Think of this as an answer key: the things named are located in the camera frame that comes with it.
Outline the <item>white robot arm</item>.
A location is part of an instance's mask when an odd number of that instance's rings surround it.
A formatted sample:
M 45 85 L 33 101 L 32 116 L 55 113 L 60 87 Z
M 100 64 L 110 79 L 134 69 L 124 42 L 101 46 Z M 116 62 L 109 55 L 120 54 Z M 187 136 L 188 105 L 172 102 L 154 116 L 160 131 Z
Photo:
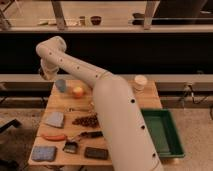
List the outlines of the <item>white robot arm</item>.
M 36 46 L 44 77 L 59 69 L 93 88 L 92 99 L 115 171 L 164 171 L 132 87 L 121 76 L 66 54 L 62 37 Z

